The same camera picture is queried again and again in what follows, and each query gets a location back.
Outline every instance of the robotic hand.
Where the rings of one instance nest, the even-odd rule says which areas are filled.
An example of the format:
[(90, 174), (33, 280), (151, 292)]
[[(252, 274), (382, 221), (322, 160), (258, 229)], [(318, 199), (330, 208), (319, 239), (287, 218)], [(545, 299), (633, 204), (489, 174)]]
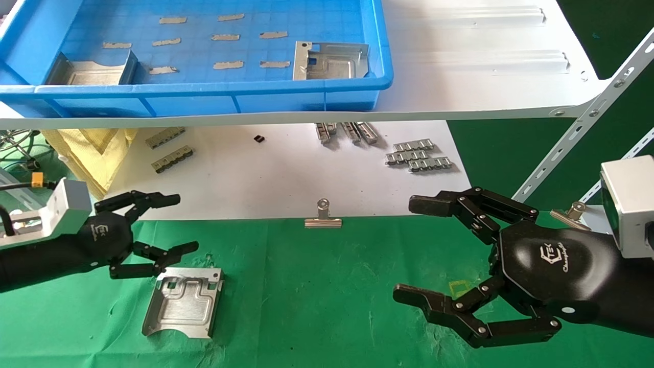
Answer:
[[(479, 187), (412, 196), (409, 211), (454, 216), (491, 246), (490, 278), (457, 299), (403, 284), (393, 291), (395, 301), (419, 307), (427, 322), (453, 329), (470, 346), (548, 341), (561, 329), (559, 318), (654, 337), (654, 261), (624, 258), (614, 235), (538, 226), (535, 208)], [(501, 229), (491, 216), (510, 225)], [(530, 318), (478, 320), (475, 311), (497, 296)]]
[[(86, 184), (62, 179), (44, 208), (11, 218), (12, 225), (34, 220), (40, 220), (40, 225), (10, 230), (13, 234), (0, 238), (0, 293), (103, 266), (109, 266), (113, 279), (159, 275), (182, 255), (198, 250), (198, 243), (167, 251), (155, 248), (135, 242), (131, 224), (149, 208), (179, 202), (177, 194), (131, 191), (97, 202), (95, 216), (88, 217), (91, 204)], [(132, 204), (125, 216), (113, 213)], [(121, 265), (130, 253), (154, 263)]]

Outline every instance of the metal component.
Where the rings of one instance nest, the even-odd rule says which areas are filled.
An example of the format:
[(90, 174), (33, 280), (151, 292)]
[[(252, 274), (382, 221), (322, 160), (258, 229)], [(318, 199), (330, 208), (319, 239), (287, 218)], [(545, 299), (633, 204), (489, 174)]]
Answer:
[(364, 141), (366, 141), (367, 144), (373, 145), (377, 143), (377, 139), (379, 136), (377, 135), (377, 132), (368, 124), (367, 121), (360, 121), (356, 123), (356, 127), (359, 129), (359, 133), (363, 137)]
[(395, 152), (386, 154), (386, 165), (406, 164), (410, 160), (427, 159), (429, 156), (425, 151)]
[(145, 140), (145, 143), (151, 148), (155, 149), (164, 143), (171, 141), (183, 133), (185, 133), (186, 128), (183, 126), (174, 126), (172, 128), (166, 128), (161, 132), (153, 135), (152, 137)]
[(86, 183), (63, 178), (52, 191), (45, 207), (11, 215), (13, 223), (41, 220), (41, 226), (14, 236), (0, 236), (0, 249), (76, 234), (90, 213), (91, 199)]
[(450, 162), (449, 158), (447, 157), (426, 158), (423, 160), (409, 161), (410, 172), (449, 169), (451, 167), (452, 162)]
[(259, 62), (260, 67), (290, 67), (290, 62)]
[(359, 135), (359, 130), (356, 128), (356, 124), (353, 122), (342, 122), (341, 126), (345, 131), (345, 135), (356, 144), (361, 142), (361, 135)]
[(316, 123), (316, 133), (318, 134), (318, 139), (322, 144), (328, 143), (330, 140), (330, 133), (327, 130), (327, 125), (323, 122)]
[(329, 201), (322, 198), (318, 201), (318, 218), (305, 219), (304, 227), (307, 229), (315, 228), (332, 228), (340, 229), (343, 226), (342, 219), (332, 219), (329, 217)]
[(177, 73), (177, 72), (179, 72), (179, 70), (177, 70), (176, 67), (172, 67), (172, 66), (160, 66), (160, 67), (150, 68), (151, 75), (170, 74), (170, 73)]
[(176, 45), (180, 42), (182, 42), (182, 39), (180, 37), (177, 37), (176, 39), (165, 39), (161, 41), (154, 41), (152, 43), (152, 46)]
[(550, 216), (552, 218), (557, 219), (561, 221), (562, 223), (568, 225), (569, 227), (575, 228), (575, 229), (580, 229), (580, 230), (590, 230), (588, 226), (578, 223), (577, 221), (574, 221), (573, 219), (570, 219), (565, 213), (561, 213), (557, 210), (551, 210), (549, 212)]
[(71, 62), (60, 52), (45, 84), (57, 86), (131, 84), (138, 63), (132, 51), (128, 52), (125, 64), (119, 66), (104, 66), (95, 62)]
[(218, 17), (219, 22), (226, 22), (228, 20), (238, 20), (238, 19), (243, 19), (245, 17), (245, 14), (234, 14), (234, 15), (221, 15)]
[[(643, 38), (640, 44), (634, 49), (631, 55), (625, 60), (622, 66), (613, 74), (613, 81), (624, 80), (622, 88), (611, 88), (613, 83), (608, 84), (608, 88), (599, 94), (583, 114), (570, 125), (569, 129), (559, 139), (557, 144), (552, 147), (550, 152), (538, 164), (536, 169), (527, 177), (525, 182), (518, 188), (512, 199), (518, 202), (524, 202), (538, 188), (554, 168), (563, 160), (563, 158), (572, 150), (580, 139), (588, 132), (593, 125), (599, 120), (604, 112), (624, 93), (629, 85), (636, 80), (639, 74), (647, 67), (652, 59), (654, 52), (645, 52), (654, 42), (654, 29)], [(591, 115), (592, 111), (598, 111), (597, 114)]]
[(210, 339), (222, 284), (220, 268), (166, 268), (157, 277), (141, 333), (174, 329), (189, 339)]
[[(627, 153), (625, 153), (624, 156), (622, 156), (621, 160), (626, 160), (628, 158), (635, 157), (643, 148), (647, 147), (649, 142), (654, 139), (654, 128), (650, 129), (644, 136), (643, 138), (640, 138), (638, 140), (638, 143), (635, 144), (635, 146), (631, 147)], [(597, 193), (600, 188), (602, 187), (602, 183), (600, 180), (595, 183), (587, 192), (584, 194), (581, 199), (579, 200), (580, 202), (588, 202), (594, 195)]]
[[(319, 51), (312, 51), (318, 45)], [(365, 43), (295, 43), (293, 80), (363, 78), (368, 74)]]
[(327, 132), (329, 132), (329, 134), (336, 134), (338, 125), (335, 122), (326, 122), (325, 126), (327, 127)]
[(193, 155), (193, 149), (187, 145), (152, 163), (152, 168), (160, 174)]
[(287, 31), (279, 31), (279, 32), (261, 32), (259, 33), (259, 38), (260, 39), (280, 39), (283, 37), (288, 37), (288, 32)]
[(418, 141), (396, 143), (393, 145), (393, 149), (395, 150), (395, 152), (416, 151), (419, 149), (429, 151), (434, 149), (435, 146), (436, 145), (434, 145), (434, 142), (432, 142), (431, 139), (427, 138), (427, 139), (420, 139)]
[(222, 62), (213, 64), (213, 69), (223, 70), (223, 69), (239, 69), (243, 67), (243, 62), (241, 60), (236, 62)]
[(159, 24), (181, 24), (186, 23), (185, 16), (179, 16), (176, 18), (159, 18)]
[(241, 35), (213, 35), (211, 39), (214, 41), (238, 41)]

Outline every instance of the slotted angle bracket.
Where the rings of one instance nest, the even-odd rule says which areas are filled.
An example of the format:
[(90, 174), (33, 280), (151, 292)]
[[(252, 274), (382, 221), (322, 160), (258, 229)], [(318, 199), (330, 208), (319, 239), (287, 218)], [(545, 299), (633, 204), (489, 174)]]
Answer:
[(524, 202), (538, 188), (547, 176), (554, 170), (561, 160), (572, 150), (577, 142), (599, 120), (606, 110), (611, 107), (618, 97), (631, 85), (636, 77), (654, 59), (654, 28), (649, 31), (643, 41), (629, 55), (622, 66), (613, 74), (611, 82), (607, 85), (586, 111), (559, 139), (550, 152), (538, 164), (526, 181), (520, 186), (511, 199)]

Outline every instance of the green cloth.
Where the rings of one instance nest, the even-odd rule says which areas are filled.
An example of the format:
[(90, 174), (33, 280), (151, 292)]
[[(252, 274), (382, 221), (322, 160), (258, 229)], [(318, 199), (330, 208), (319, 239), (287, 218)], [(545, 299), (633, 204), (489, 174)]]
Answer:
[[(544, 223), (553, 220), (541, 215)], [(489, 247), (456, 219), (143, 222), (162, 248), (198, 240), (180, 266), (226, 274), (212, 340), (141, 334), (153, 279), (107, 268), (0, 294), (0, 367), (639, 367), (654, 340), (564, 323), (545, 344), (472, 349), (392, 300), (396, 283), (450, 293), (487, 277)], [(484, 320), (522, 318), (497, 299)]]

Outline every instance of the white shelf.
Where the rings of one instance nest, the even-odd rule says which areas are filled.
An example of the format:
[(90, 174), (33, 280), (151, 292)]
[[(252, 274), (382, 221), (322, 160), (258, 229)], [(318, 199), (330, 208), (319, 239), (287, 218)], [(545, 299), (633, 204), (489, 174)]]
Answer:
[[(383, 140), (376, 146), (355, 146), (339, 129), (323, 147), (314, 124), (266, 124), (191, 127), (152, 150), (144, 140), (161, 129), (142, 129), (107, 197), (131, 190), (181, 195), (180, 204), (149, 210), (144, 220), (315, 217), (323, 197), (333, 216), (386, 216), (409, 215), (411, 195), (470, 188), (445, 121), (372, 125)], [(257, 143), (256, 135), (266, 140)], [(384, 164), (393, 143), (423, 138), (436, 144), (432, 157), (448, 156), (455, 167), (411, 174)], [(187, 144), (192, 157), (154, 172), (152, 162)]]
[(0, 128), (575, 117), (605, 89), (556, 0), (384, 0), (394, 84), (375, 111), (16, 119)]

